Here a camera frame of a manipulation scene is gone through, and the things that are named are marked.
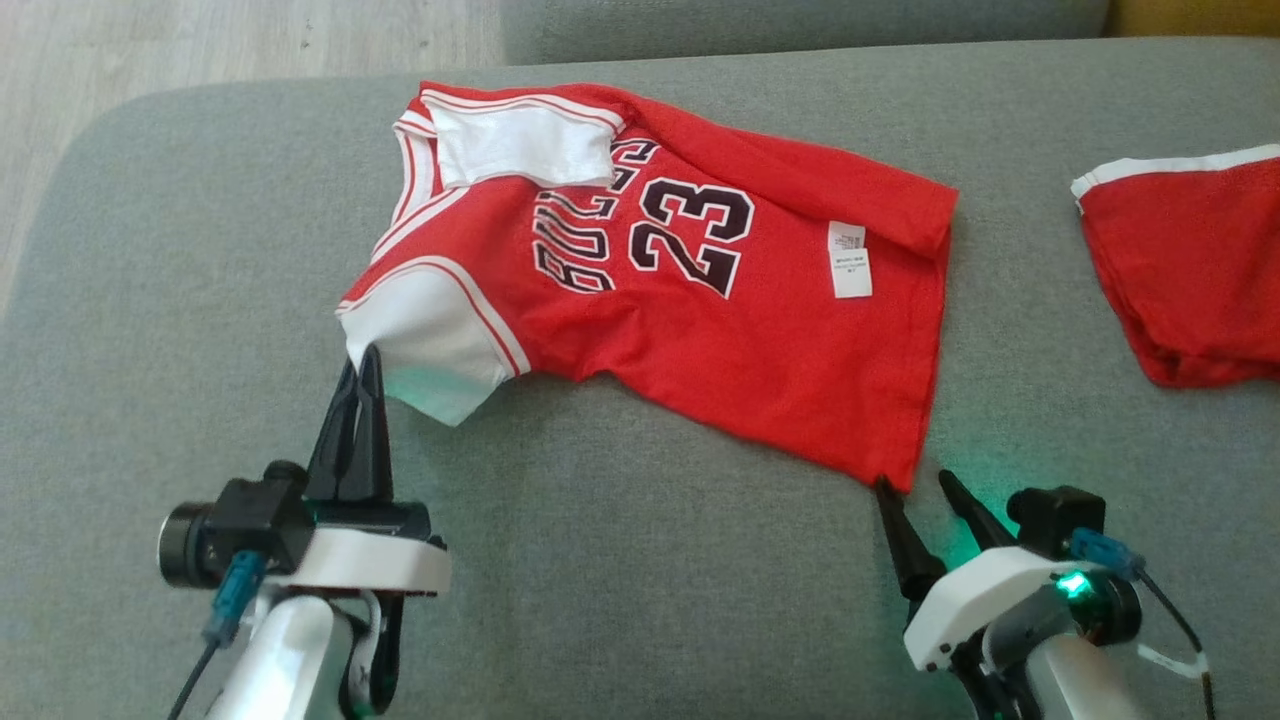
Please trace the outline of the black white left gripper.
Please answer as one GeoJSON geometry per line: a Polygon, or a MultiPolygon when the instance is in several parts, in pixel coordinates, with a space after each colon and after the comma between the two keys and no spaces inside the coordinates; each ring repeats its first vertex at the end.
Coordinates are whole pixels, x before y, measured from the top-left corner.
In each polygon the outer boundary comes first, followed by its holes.
{"type": "MultiPolygon", "coordinates": [[[[305,496],[390,502],[381,354],[346,363],[308,461],[305,496]]],[[[317,529],[300,569],[264,588],[264,638],[284,673],[285,717],[378,717],[401,678],[404,606],[451,589],[452,557],[422,503],[347,509],[317,529]]]]}

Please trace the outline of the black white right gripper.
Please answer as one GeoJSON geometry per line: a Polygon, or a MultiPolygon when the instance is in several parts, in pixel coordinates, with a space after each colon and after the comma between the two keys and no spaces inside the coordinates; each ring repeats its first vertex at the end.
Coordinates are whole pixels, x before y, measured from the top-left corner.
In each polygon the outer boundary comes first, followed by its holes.
{"type": "Polygon", "coordinates": [[[900,593],[920,602],[902,634],[913,666],[954,676],[978,719],[1142,717],[1107,655],[1140,629],[1132,583],[1092,562],[1012,547],[1014,533],[954,471],[940,470],[938,483],[980,551],[948,573],[890,479],[874,483],[900,593]]]}

